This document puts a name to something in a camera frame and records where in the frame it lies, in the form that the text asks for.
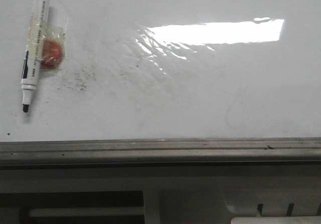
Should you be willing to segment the red round magnet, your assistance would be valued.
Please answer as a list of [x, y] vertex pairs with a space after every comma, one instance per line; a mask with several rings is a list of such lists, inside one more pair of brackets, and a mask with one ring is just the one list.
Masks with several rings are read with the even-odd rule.
[[45, 40], [43, 44], [41, 65], [56, 68], [63, 59], [62, 46], [53, 40]]

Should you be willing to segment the grey aluminium whiteboard frame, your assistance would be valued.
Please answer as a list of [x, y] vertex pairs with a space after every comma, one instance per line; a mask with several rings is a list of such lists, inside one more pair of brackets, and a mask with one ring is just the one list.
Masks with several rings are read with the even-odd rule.
[[1, 143], [1, 167], [320, 161], [320, 138], [182, 138]]

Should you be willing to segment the clear adhesive tape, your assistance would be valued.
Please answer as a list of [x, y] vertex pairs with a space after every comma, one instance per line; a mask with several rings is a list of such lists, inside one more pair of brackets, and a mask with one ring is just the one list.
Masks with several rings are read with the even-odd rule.
[[58, 42], [63, 48], [63, 59], [65, 55], [64, 40], [65, 32], [62, 28], [55, 27], [43, 21], [31, 17], [28, 29], [28, 38], [26, 45], [26, 55], [32, 60], [38, 60], [41, 63], [43, 44], [45, 40], [53, 40]]

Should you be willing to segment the white whiteboard marker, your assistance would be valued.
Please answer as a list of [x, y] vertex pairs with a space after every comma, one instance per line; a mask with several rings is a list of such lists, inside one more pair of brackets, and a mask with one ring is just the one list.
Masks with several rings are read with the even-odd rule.
[[29, 111], [37, 89], [50, 0], [33, 0], [21, 87], [23, 112]]

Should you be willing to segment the white whiteboard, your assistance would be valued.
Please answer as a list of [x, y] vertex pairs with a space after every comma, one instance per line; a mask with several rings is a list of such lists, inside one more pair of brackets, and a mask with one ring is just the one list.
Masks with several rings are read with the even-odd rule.
[[320, 0], [50, 0], [24, 113], [32, 1], [1, 0], [3, 142], [320, 136]]

